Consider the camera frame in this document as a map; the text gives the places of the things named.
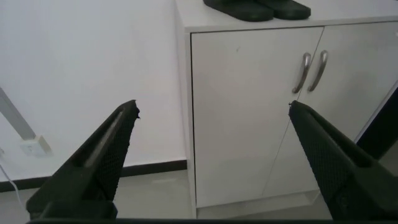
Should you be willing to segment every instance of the cabinet handle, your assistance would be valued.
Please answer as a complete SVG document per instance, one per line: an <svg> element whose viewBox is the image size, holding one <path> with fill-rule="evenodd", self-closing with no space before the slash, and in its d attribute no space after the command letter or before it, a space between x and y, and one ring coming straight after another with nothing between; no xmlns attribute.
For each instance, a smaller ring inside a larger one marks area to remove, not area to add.
<svg viewBox="0 0 398 224"><path fill-rule="evenodd" d="M301 76L300 82L297 84L296 87L293 88L292 92L293 93L298 93L301 88L304 85L305 79L307 78L308 71L310 70L310 65L311 65L311 54L310 53L305 53L303 55L303 74Z"/></svg>
<svg viewBox="0 0 398 224"><path fill-rule="evenodd" d="M328 51L327 50L323 50L321 52L321 65L319 66L318 75L315 78L315 80L313 81L312 85L310 85L308 87L308 91L313 91L317 87L317 85L319 83L319 80L321 80L323 72L325 71L325 67L326 67L326 63L327 62L328 62Z"/></svg>

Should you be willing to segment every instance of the tile floor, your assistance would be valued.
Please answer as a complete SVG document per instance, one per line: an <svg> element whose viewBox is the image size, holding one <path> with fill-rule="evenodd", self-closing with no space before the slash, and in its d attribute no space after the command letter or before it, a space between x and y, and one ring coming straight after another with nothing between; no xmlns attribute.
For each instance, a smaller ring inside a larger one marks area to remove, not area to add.
<svg viewBox="0 0 398 224"><path fill-rule="evenodd" d="M381 159L387 169L398 175L398 143ZM37 189L21 190L23 203ZM187 171L124 177L115 196L119 218L192 218ZM239 219L331 219L322 197L307 207L260 213ZM27 212L19 206L15 192L0 193L0 223L23 224Z"/></svg>

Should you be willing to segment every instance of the white wall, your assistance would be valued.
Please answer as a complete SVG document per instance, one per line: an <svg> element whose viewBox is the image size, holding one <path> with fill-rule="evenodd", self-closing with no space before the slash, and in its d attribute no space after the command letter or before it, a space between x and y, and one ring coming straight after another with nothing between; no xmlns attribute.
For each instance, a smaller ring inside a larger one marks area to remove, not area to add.
<svg viewBox="0 0 398 224"><path fill-rule="evenodd" d="M185 159L173 11L172 0L0 1L0 86L53 150L24 155L0 116L13 179L51 175L131 99L141 120L125 166Z"/></svg>

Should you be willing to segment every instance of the wall outlet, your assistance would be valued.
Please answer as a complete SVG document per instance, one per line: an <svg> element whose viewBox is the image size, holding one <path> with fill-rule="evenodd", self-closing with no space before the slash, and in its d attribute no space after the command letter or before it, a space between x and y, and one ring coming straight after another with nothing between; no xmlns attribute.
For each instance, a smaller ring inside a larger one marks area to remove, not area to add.
<svg viewBox="0 0 398 224"><path fill-rule="evenodd" d="M28 156L46 157L51 155L51 148L43 136L36 136L35 139L22 141L19 146Z"/></svg>

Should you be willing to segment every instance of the white cable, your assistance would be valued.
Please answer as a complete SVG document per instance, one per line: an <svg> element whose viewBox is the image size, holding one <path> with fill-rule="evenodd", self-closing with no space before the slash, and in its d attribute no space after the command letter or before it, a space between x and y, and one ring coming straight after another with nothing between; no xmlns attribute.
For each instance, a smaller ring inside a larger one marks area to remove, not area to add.
<svg viewBox="0 0 398 224"><path fill-rule="evenodd" d="M18 198L19 205L21 206L22 210L25 212L26 209L25 209L24 205L22 204L21 198L19 197L19 191L18 191L17 185L8 177L6 171L4 171L4 169L2 168L2 165L1 165L1 164L0 164L0 169L1 169L2 173L6 176L7 180L8 180L8 181L12 184L12 186L15 188L15 192L16 192L16 194L17 194L17 198Z"/></svg>

